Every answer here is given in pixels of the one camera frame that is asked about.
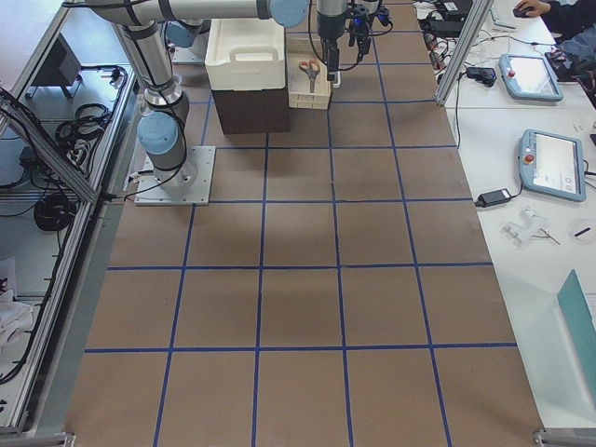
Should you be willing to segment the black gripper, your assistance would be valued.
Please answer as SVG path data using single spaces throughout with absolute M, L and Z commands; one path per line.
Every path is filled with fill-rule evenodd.
M 349 1 L 347 12 L 347 27 L 349 35 L 348 45 L 358 47 L 358 56 L 369 54 L 374 37 L 390 31 L 390 12 L 382 1 Z M 373 32 L 374 21 L 377 20 L 385 32 Z M 336 40 L 324 41 L 324 60 L 327 66 L 327 80 L 335 82 L 339 72 L 340 50 Z

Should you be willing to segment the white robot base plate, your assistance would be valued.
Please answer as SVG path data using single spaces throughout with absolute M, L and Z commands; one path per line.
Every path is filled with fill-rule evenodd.
M 208 205 L 215 157 L 214 146 L 190 146 L 181 170 L 167 181 L 172 173 L 155 171 L 150 157 L 146 156 L 143 168 L 150 173 L 140 178 L 142 191 L 134 196 L 134 203 L 140 206 Z

